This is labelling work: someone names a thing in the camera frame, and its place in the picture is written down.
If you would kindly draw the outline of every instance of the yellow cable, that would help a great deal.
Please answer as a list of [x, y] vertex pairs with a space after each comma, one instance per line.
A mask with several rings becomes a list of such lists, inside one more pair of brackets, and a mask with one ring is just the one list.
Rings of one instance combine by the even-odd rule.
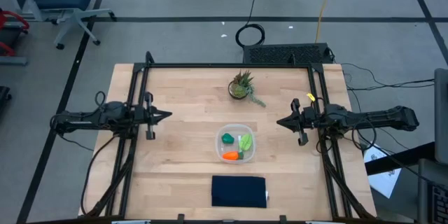
[[314, 40], [314, 43], [317, 43], [319, 40], [319, 35], [321, 33], [321, 19], [322, 19], [322, 13], [323, 9], [325, 9], [325, 6], [327, 5], [327, 0], [323, 0], [321, 12], [319, 13], [319, 19], [317, 21], [317, 31], [316, 31], [316, 40]]

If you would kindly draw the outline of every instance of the gray floor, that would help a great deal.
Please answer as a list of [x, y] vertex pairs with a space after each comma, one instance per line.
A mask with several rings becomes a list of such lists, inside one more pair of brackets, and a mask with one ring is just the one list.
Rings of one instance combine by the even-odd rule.
[[[448, 0], [425, 0], [435, 17], [448, 17]], [[251, 0], [102, 0], [118, 17], [247, 16]], [[316, 17], [322, 0], [256, 0], [254, 16]], [[329, 0], [327, 17], [423, 17], [417, 0]], [[311, 43], [313, 22], [259, 22], [266, 30], [265, 44]], [[71, 92], [68, 110], [95, 107], [94, 95], [107, 91], [114, 64], [141, 62], [152, 52], [157, 62], [241, 62], [242, 50], [235, 32], [243, 22], [100, 22], [93, 32], [101, 45], [88, 43]], [[437, 24], [448, 39], [448, 24]], [[29, 65], [0, 66], [0, 85], [11, 87], [14, 99], [0, 123], [0, 215], [2, 223], [15, 222], [48, 135], [48, 121], [56, 112], [82, 31], [73, 30], [64, 51], [53, 48], [57, 27], [32, 23], [17, 51], [29, 57]], [[254, 31], [241, 35], [244, 43], [258, 40]], [[447, 68], [430, 27], [426, 23], [323, 23], [322, 42], [327, 42], [339, 63], [371, 69], [379, 81], [431, 78], [435, 68]], [[354, 88], [374, 85], [368, 72], [344, 66]], [[357, 111], [351, 95], [353, 109]], [[415, 132], [389, 130], [401, 143], [415, 147], [433, 141], [433, 89], [393, 89], [357, 92], [364, 111], [396, 105], [413, 108], [420, 120]], [[70, 139], [93, 147], [96, 132], [68, 134]], [[392, 151], [402, 147], [379, 132], [377, 142]], [[89, 151], [57, 138], [29, 221], [76, 217]], [[377, 200], [379, 213], [383, 200]]]

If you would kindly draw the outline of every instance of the wooden tabletop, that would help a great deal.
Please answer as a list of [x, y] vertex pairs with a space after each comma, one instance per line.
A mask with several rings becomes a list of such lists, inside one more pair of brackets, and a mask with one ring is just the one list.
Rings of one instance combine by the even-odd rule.
[[[132, 67], [115, 66], [108, 101], [126, 100]], [[330, 102], [350, 109], [341, 66], [324, 65], [324, 69]], [[154, 126], [154, 141], [146, 140], [146, 126], [140, 127], [126, 218], [177, 219], [178, 214], [185, 214], [187, 220], [278, 220], [280, 215], [290, 221], [331, 220], [316, 130], [307, 130], [309, 143], [299, 146], [298, 134], [276, 124], [291, 114], [293, 98], [302, 105], [309, 102], [307, 70], [250, 71], [255, 77], [255, 94], [266, 108], [229, 96], [228, 84], [239, 69], [150, 69], [146, 90], [154, 96], [153, 105], [173, 115]], [[316, 86], [320, 90], [317, 75]], [[247, 125], [255, 133], [255, 156], [245, 164], [221, 162], [215, 151], [217, 131], [232, 123]], [[95, 150], [110, 137], [110, 132], [100, 132]], [[91, 209], [109, 186], [117, 145], [118, 140], [113, 141], [92, 166], [86, 209]], [[361, 152], [347, 140], [339, 140], [339, 149], [347, 185], [376, 215]], [[266, 178], [267, 208], [212, 207], [211, 177], [218, 174]], [[335, 191], [343, 215], [336, 184]]]

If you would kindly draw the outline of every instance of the green toy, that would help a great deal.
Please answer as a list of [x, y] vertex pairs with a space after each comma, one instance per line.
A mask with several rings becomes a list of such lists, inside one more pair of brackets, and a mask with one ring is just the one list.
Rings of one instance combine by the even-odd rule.
[[233, 142], [235, 141], [235, 139], [233, 138], [233, 136], [230, 136], [229, 133], [225, 133], [221, 139], [223, 140], [224, 144], [233, 144]]
[[252, 146], [252, 136], [250, 134], [245, 134], [241, 141], [239, 142], [239, 148], [242, 151], [247, 151]]

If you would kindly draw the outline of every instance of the plastic container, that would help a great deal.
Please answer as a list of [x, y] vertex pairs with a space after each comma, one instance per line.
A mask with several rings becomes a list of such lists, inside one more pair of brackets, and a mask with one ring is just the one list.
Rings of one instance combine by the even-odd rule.
[[[223, 140], [221, 137], [228, 133], [234, 138], [233, 144], [227, 144], [223, 143]], [[242, 160], [226, 160], [223, 158], [223, 154], [227, 153], [229, 151], [240, 151], [239, 149], [239, 139], [241, 139], [245, 134], [250, 134], [252, 136], [252, 146], [246, 150], [243, 151], [244, 157]], [[218, 154], [219, 159], [221, 161], [229, 163], [229, 164], [243, 164], [245, 162], [248, 162], [250, 159], [253, 158], [255, 155], [255, 149], [256, 149], [256, 140], [255, 135], [253, 134], [253, 131], [250, 127], [247, 127], [245, 125], [238, 125], [238, 124], [231, 124], [226, 125], [219, 129], [218, 133], [216, 134], [216, 154]]]

